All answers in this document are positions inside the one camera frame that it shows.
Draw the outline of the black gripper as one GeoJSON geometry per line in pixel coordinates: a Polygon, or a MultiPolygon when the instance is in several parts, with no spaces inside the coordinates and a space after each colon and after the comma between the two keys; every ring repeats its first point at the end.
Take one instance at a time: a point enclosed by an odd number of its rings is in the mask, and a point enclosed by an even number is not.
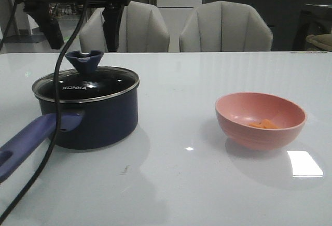
{"type": "Polygon", "coordinates": [[[24,4],[24,10],[38,24],[39,30],[44,34],[51,49],[61,49],[64,39],[58,21],[49,13],[51,3],[67,3],[83,5],[88,1],[88,7],[105,7],[102,11],[103,33],[108,52],[116,52],[119,47],[119,32],[124,6],[130,0],[15,0],[24,4]]]}

